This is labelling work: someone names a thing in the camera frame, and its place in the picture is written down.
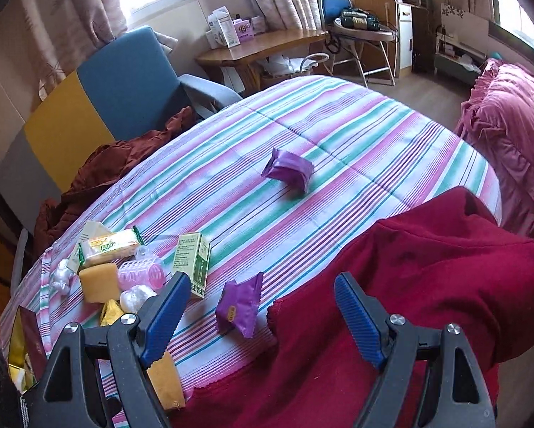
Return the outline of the folding chair with bag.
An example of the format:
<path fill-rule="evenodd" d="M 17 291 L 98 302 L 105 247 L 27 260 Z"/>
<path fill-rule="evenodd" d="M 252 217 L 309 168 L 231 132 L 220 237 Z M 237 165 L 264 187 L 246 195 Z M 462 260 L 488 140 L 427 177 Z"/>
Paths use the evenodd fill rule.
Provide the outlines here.
<path fill-rule="evenodd" d="M 387 42 L 396 42 L 398 32 L 366 10 L 353 6 L 352 0 L 319 0 L 321 23 L 327 31 L 324 45 L 329 53 L 329 60 L 324 68 L 333 76 L 335 67 L 353 63 L 357 68 L 365 87 L 368 78 L 386 72 L 390 84 L 396 85 L 394 71 L 386 52 Z M 366 71 L 361 56 L 365 45 L 377 49 L 384 60 L 384 66 Z"/>

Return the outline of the wooden desk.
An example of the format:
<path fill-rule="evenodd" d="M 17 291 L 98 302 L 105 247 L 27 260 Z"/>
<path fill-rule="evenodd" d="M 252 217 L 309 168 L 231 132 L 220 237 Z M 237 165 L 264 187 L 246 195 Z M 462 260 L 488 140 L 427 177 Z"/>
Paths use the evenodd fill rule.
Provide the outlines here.
<path fill-rule="evenodd" d="M 269 55 L 279 54 L 297 47 L 307 47 L 310 51 L 320 49 L 325 40 L 325 30 L 279 30 L 255 36 L 229 49 L 209 50 L 195 58 L 209 79 L 221 83 L 222 68 L 235 68 L 244 91 L 242 96 L 248 97 L 260 90 L 260 73 L 256 61 Z"/>

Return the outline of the white plastic ball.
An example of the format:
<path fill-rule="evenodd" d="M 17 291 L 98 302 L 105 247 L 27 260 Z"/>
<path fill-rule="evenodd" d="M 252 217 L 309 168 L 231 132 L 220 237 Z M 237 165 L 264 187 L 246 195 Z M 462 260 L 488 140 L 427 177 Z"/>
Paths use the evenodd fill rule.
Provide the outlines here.
<path fill-rule="evenodd" d="M 147 299 L 156 295 L 157 293 L 147 285 L 134 285 L 121 293 L 119 304 L 125 313 L 136 314 Z"/>
<path fill-rule="evenodd" d="M 52 274 L 50 288 L 62 297 L 66 297 L 70 292 L 70 283 L 73 277 L 74 271 L 70 268 L 70 260 L 62 259 Z"/>

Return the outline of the beige cardboard box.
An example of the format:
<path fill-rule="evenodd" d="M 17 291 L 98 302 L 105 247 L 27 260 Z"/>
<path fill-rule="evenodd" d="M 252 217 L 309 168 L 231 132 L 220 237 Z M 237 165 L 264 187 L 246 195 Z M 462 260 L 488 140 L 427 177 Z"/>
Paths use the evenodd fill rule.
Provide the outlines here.
<path fill-rule="evenodd" d="M 76 244 L 74 244 L 74 249 L 71 251 L 69 259 L 67 259 L 67 268 L 74 274 L 78 273 L 81 265 L 81 260 L 79 258 L 79 246 L 81 243 L 110 234 L 111 231 L 101 222 L 88 220 L 80 232 L 80 235 L 77 237 Z"/>

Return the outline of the green cracker pack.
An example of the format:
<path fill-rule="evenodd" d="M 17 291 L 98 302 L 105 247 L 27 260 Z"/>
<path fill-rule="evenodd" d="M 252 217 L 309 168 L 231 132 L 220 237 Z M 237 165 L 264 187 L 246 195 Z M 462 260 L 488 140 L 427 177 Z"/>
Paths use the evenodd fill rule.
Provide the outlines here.
<path fill-rule="evenodd" d="M 131 229 L 93 237 L 78 244 L 80 267 L 88 268 L 131 257 L 143 244 L 141 234 L 135 226 Z"/>

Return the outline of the green small box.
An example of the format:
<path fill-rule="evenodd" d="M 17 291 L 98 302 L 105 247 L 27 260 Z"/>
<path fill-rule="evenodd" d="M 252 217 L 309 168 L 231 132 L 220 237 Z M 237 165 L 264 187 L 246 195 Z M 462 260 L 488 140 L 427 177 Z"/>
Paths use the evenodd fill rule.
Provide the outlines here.
<path fill-rule="evenodd" d="M 205 297 L 207 274 L 211 259 L 211 245 L 198 232 L 179 237 L 174 254 L 172 272 L 182 272 L 191 281 L 191 297 Z"/>

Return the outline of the yellow patterned pouch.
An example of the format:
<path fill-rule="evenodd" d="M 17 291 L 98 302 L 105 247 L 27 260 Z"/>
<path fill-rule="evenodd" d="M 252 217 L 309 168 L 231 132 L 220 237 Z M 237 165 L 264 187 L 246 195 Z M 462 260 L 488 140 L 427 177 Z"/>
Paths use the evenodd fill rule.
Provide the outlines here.
<path fill-rule="evenodd" d="M 117 300 L 108 300 L 101 310 L 100 326 L 111 326 L 113 323 L 119 320 L 124 313 L 125 312 L 122 310 Z"/>

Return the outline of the white boxes on desk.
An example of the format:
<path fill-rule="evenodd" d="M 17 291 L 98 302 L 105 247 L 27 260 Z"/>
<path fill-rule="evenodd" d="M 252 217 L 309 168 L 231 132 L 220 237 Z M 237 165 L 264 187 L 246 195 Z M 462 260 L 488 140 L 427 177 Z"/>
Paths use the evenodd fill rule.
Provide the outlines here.
<path fill-rule="evenodd" d="M 253 16 L 250 19 L 232 17 L 225 6 L 211 12 L 207 22 L 206 39 L 211 49 L 232 49 L 267 32 L 267 25 L 262 16 Z"/>

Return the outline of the low white shelf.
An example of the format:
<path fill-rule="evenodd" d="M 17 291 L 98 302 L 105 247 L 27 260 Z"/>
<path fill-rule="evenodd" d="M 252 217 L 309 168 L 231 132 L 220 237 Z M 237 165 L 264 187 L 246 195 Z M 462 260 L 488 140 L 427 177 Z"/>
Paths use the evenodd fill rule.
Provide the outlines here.
<path fill-rule="evenodd" d="M 437 32 L 434 47 L 434 73 L 452 77 L 473 87 L 483 72 L 487 55 L 459 42 L 454 36 L 441 32 Z"/>

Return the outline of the white cabinet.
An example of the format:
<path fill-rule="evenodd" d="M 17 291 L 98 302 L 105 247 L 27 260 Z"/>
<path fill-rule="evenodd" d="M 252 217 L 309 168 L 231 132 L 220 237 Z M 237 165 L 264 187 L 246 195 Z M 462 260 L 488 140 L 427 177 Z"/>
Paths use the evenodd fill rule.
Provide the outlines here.
<path fill-rule="evenodd" d="M 402 77 L 411 72 L 413 54 L 412 9 L 406 3 L 399 4 L 398 35 L 397 77 Z"/>

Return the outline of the red cloth garment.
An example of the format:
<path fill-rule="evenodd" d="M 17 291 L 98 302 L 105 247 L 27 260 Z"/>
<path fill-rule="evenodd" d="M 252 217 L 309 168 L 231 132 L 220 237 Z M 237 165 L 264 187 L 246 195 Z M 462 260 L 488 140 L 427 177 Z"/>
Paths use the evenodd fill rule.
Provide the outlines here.
<path fill-rule="evenodd" d="M 534 241 L 497 226 L 453 188 L 377 221 L 315 278 L 268 309 L 275 344 L 172 416 L 176 427 L 350 427 L 376 370 L 359 354 L 334 299 L 348 271 L 416 326 L 463 330 L 497 396 L 497 368 L 534 345 Z"/>

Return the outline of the pink bed cover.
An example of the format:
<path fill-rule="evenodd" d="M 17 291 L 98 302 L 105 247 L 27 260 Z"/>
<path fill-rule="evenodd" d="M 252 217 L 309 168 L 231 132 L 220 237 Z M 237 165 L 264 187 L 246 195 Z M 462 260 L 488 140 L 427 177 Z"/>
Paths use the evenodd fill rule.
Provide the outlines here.
<path fill-rule="evenodd" d="M 462 103 L 456 133 L 494 168 L 501 226 L 534 240 L 534 75 L 488 59 Z"/>

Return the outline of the gold metal tray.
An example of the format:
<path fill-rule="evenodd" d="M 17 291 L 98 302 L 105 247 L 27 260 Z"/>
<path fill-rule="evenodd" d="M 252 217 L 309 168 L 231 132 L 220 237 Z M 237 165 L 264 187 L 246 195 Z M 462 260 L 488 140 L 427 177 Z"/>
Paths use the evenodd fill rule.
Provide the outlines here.
<path fill-rule="evenodd" d="M 33 387 L 44 374 L 46 364 L 36 314 L 20 306 L 15 314 L 7 353 L 10 379 L 16 389 L 23 393 Z"/>

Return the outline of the dark red blanket on chair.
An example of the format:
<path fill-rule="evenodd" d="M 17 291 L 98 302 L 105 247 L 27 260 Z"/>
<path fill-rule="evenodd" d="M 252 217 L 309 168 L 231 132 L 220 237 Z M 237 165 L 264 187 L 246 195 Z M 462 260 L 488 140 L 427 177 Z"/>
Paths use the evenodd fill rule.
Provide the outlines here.
<path fill-rule="evenodd" d="M 192 128 L 196 119 L 195 110 L 188 105 L 171 116 L 161 131 L 151 129 L 136 138 L 117 140 L 97 148 L 78 169 L 69 190 L 61 195 L 59 202 L 48 198 L 40 204 L 33 234 L 33 258 L 39 258 L 50 248 L 113 184 L 172 139 Z"/>

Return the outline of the yellow sponge block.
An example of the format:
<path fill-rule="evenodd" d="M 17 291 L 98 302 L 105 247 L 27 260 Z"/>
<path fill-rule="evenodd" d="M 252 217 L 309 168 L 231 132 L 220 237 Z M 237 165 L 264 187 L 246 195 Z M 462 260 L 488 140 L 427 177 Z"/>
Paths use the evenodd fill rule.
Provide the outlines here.
<path fill-rule="evenodd" d="M 106 263 L 87 267 L 78 274 L 84 300 L 88 304 L 105 304 L 118 300 L 121 294 L 116 264 Z"/>

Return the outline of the purple snack packet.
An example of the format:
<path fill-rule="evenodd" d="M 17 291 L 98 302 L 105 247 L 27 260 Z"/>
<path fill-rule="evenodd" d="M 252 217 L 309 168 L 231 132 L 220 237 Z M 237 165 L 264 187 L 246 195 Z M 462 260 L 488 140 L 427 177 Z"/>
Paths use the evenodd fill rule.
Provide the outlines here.
<path fill-rule="evenodd" d="M 309 191 L 314 165 L 292 152 L 274 148 L 261 176 L 278 180 L 303 193 Z"/>
<path fill-rule="evenodd" d="M 242 337 L 251 339 L 261 300 L 263 272 L 240 283 L 230 280 L 223 285 L 216 307 L 216 328 L 219 333 L 237 330 Z"/>

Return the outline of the pink hair roller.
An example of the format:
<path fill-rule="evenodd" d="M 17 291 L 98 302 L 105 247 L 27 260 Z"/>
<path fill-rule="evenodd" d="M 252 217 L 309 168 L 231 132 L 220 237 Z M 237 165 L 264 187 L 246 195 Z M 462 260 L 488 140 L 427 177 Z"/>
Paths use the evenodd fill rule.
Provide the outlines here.
<path fill-rule="evenodd" d="M 152 248 L 139 246 L 134 257 L 118 267 L 117 279 L 122 291 L 145 285 L 155 292 L 165 286 L 165 269 L 162 260 Z"/>

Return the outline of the striped tablecloth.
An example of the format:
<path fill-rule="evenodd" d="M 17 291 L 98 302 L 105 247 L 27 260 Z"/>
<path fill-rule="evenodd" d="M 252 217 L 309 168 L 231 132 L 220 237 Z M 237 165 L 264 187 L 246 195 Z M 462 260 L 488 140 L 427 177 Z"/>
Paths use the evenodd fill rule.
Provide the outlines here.
<path fill-rule="evenodd" d="M 134 232 L 171 272 L 179 246 L 202 234 L 206 280 L 172 340 L 189 387 L 246 363 L 269 342 L 237 349 L 214 334 L 222 285 L 264 274 L 272 304 L 319 273 L 339 249 L 384 216 L 451 188 L 468 188 L 501 214 L 497 175 L 448 129 L 359 85 L 323 76 L 283 82 L 192 128 L 112 184 L 41 256 L 34 276 L 52 277 L 84 222 Z"/>

